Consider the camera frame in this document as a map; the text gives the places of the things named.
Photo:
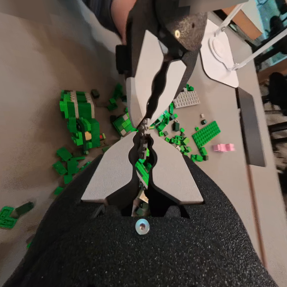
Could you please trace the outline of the white wooden book stand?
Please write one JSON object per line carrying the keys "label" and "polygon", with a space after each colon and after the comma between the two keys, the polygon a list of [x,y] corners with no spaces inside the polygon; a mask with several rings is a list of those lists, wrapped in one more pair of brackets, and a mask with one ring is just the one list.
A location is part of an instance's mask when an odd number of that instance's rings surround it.
{"label": "white wooden book stand", "polygon": [[264,45],[261,45],[253,54],[248,56],[241,63],[234,63],[228,37],[225,29],[235,15],[242,9],[246,3],[235,6],[227,18],[220,26],[215,25],[212,21],[207,20],[205,33],[202,40],[200,55],[205,73],[212,80],[237,88],[239,81],[236,71],[248,62],[255,59],[259,54],[282,40],[286,35],[286,28],[277,33]]}

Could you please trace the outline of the green studded plate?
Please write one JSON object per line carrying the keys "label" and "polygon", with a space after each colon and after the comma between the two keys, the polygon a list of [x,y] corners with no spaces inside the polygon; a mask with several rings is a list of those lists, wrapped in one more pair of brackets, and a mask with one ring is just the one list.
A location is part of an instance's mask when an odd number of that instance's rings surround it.
{"label": "green studded plate", "polygon": [[212,121],[202,129],[196,131],[192,138],[198,149],[204,147],[208,142],[221,133],[221,130],[216,121]]}

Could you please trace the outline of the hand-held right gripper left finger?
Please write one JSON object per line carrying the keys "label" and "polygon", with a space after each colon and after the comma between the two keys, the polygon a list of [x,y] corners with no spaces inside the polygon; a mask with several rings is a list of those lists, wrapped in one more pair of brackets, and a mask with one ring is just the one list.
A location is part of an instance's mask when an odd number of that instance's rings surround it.
{"label": "hand-held right gripper left finger", "polygon": [[116,206],[123,216],[131,216],[138,195],[137,160],[138,133],[134,131],[103,154],[81,200]]}

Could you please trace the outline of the green checkered brick panel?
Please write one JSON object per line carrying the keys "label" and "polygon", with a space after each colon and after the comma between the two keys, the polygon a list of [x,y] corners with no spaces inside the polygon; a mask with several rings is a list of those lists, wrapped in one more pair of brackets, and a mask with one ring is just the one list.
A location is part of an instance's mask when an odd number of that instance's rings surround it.
{"label": "green checkered brick panel", "polygon": [[132,126],[128,112],[118,116],[113,120],[112,124],[121,137],[126,136],[129,132],[138,131],[138,129]]}

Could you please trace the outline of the dark grey narrow studded brick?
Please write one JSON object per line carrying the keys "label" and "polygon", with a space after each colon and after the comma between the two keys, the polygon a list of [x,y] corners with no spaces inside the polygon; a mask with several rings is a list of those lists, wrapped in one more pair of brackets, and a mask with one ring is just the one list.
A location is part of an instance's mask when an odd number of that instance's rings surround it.
{"label": "dark grey narrow studded brick", "polygon": [[148,149],[148,134],[149,134],[149,118],[142,120],[138,131],[140,136],[139,158],[146,160]]}

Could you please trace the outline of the green blocky brick figure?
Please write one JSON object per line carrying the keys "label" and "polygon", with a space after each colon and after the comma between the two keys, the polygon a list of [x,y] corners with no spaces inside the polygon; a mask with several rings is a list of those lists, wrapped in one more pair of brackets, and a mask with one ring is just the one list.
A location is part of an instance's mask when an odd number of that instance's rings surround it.
{"label": "green blocky brick figure", "polygon": [[84,155],[90,149],[101,146],[104,139],[91,95],[84,91],[61,90],[59,107],[66,120],[71,140],[82,149]]}

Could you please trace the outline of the pile of small green bricks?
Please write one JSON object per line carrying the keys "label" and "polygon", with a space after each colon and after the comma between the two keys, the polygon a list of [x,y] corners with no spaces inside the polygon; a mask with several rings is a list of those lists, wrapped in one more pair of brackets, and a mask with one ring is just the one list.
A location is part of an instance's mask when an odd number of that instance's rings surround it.
{"label": "pile of small green bricks", "polygon": [[[99,93],[95,89],[92,89],[89,94],[91,95],[93,103],[94,103],[94,99],[99,98]],[[174,116],[174,115],[175,114],[171,114],[168,111],[164,111],[162,113],[162,115],[160,115],[160,117],[158,119],[156,119],[156,121],[154,123],[148,124],[149,125],[148,136],[150,134],[154,133],[157,136],[159,136],[160,139],[163,139],[164,141],[173,145],[182,155],[188,156],[189,153],[191,152],[191,148],[188,146],[189,138],[183,137],[182,135],[176,135],[174,137],[169,138],[167,131],[165,131],[165,127],[169,123],[171,116]],[[138,152],[139,152],[139,146],[140,146],[139,131],[137,131],[137,133],[138,133]],[[104,153],[110,147],[103,146]],[[99,162],[102,159],[103,154],[97,158],[97,160],[99,160]],[[149,183],[149,171],[152,167],[151,160],[150,160],[149,143],[148,143],[148,149],[147,149],[146,155],[147,155],[146,160],[144,160],[144,159],[139,158],[139,153],[138,153],[138,160],[135,163],[135,169],[136,169],[137,176],[138,176],[138,194],[139,194],[140,188],[142,188],[145,196],[147,197],[148,183]],[[58,149],[56,151],[56,156],[59,158],[59,160],[56,163],[54,163],[52,165],[52,167],[56,171],[57,174],[59,174],[60,176],[63,177],[63,181],[64,181],[64,184],[66,187],[68,186],[68,184],[70,184],[72,182],[73,176],[75,174],[79,173],[80,171],[83,171],[86,167],[88,167],[89,164],[91,164],[91,162],[86,162],[83,166],[79,167],[79,161],[82,161],[86,158],[86,155],[83,154],[82,149],[81,149],[81,153],[79,155],[78,154],[74,155],[74,154],[70,153],[65,147],[61,147],[60,149]],[[191,171],[192,165],[193,165],[193,163],[188,163],[188,167],[189,167],[190,171]],[[81,195],[80,195],[80,201],[82,201],[81,197],[82,197],[85,189],[87,188],[88,183],[85,183],[82,186],[83,191],[81,192]],[[187,206],[187,205],[182,206],[181,213],[183,212],[183,210],[185,210],[185,206]],[[172,210],[175,209],[176,210],[175,212],[179,214],[176,207],[170,207],[168,209],[168,211],[170,209],[172,209]]]}

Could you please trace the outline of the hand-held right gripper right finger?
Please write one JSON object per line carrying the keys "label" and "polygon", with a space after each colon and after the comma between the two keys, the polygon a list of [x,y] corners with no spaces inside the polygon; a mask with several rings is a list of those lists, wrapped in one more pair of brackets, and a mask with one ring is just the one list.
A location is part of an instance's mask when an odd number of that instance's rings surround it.
{"label": "hand-held right gripper right finger", "polygon": [[164,217],[170,207],[181,215],[184,205],[203,204],[204,199],[188,167],[192,163],[173,145],[152,133],[148,136],[150,160],[147,197],[152,217]]}

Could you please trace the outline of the large grey studded plate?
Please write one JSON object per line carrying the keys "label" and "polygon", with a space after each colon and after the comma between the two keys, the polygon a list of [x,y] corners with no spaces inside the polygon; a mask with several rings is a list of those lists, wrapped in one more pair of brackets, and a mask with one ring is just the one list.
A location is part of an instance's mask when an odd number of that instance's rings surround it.
{"label": "large grey studded plate", "polygon": [[195,106],[200,104],[200,99],[196,91],[189,91],[184,88],[178,96],[173,100],[173,106],[175,109]]}

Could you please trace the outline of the pink brick pig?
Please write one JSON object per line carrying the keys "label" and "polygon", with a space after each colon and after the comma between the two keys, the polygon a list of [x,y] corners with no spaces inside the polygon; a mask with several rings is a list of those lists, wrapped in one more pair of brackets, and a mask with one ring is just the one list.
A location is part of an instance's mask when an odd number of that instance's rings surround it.
{"label": "pink brick pig", "polygon": [[231,151],[235,151],[235,147],[234,147],[234,144],[216,144],[216,145],[213,145],[213,151],[231,152]]}

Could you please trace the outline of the black desk insert panel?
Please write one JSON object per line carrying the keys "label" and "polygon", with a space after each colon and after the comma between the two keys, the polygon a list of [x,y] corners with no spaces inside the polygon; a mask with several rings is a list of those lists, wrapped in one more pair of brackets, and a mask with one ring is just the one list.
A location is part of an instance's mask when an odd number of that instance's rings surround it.
{"label": "black desk insert panel", "polygon": [[253,96],[238,87],[236,100],[240,109],[240,126],[246,162],[249,165],[266,167]]}

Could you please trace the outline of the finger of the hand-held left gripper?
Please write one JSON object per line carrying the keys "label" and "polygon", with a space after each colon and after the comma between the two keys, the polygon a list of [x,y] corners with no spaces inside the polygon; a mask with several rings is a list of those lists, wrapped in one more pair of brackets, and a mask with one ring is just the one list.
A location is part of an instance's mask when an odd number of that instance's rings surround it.
{"label": "finger of the hand-held left gripper", "polygon": [[165,74],[159,74],[148,104],[148,124],[155,122],[173,101],[185,70],[186,65],[182,60],[174,60],[168,64]]}
{"label": "finger of the hand-held left gripper", "polygon": [[145,118],[153,80],[162,67],[163,59],[158,38],[146,30],[135,76],[126,80],[128,113],[134,128]]}

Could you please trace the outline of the person's left forearm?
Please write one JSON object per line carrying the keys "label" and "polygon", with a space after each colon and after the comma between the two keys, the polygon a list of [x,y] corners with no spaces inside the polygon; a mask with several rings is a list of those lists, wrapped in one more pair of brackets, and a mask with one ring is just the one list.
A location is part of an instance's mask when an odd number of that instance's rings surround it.
{"label": "person's left forearm", "polygon": [[83,0],[83,2],[99,23],[117,34],[122,44],[126,45],[127,19],[136,0]]}

